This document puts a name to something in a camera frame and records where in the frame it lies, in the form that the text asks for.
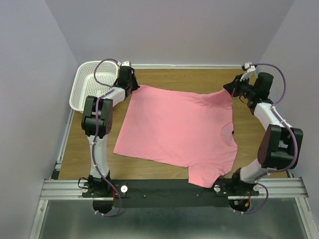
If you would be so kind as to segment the pink t shirt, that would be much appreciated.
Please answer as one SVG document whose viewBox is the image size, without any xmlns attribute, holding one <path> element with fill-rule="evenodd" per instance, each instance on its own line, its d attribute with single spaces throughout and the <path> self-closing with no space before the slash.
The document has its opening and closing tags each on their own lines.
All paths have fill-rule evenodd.
<svg viewBox="0 0 319 239">
<path fill-rule="evenodd" d="M 190 184 L 210 188 L 236 158 L 232 103 L 226 90 L 141 86 L 131 96 L 114 153 L 187 168 Z"/>
</svg>

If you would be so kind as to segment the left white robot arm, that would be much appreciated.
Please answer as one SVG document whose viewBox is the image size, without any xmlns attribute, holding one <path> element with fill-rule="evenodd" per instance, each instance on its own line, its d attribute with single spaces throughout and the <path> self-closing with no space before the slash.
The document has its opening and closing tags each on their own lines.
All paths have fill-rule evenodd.
<svg viewBox="0 0 319 239">
<path fill-rule="evenodd" d="M 90 144 L 91 169 L 82 190 L 87 190 L 88 194 L 107 197 L 114 192 L 107 162 L 107 138 L 113 125 L 113 107 L 138 88 L 135 70 L 126 61 L 120 65 L 119 75 L 109 92 L 86 98 L 81 127 Z"/>
</svg>

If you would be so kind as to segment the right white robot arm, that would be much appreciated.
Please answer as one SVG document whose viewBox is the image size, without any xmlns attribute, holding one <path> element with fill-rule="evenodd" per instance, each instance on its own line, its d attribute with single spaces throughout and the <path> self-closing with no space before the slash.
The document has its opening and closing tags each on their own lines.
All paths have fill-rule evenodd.
<svg viewBox="0 0 319 239">
<path fill-rule="evenodd" d="M 304 133 L 292 127 L 277 112 L 269 99 L 273 75 L 261 72 L 255 84 L 249 78 L 237 75 L 223 88 L 232 97 L 247 99 L 247 107 L 265 129 L 257 158 L 249 165 L 238 168 L 232 175 L 230 189 L 252 191 L 264 176 L 294 169 L 298 163 Z"/>
</svg>

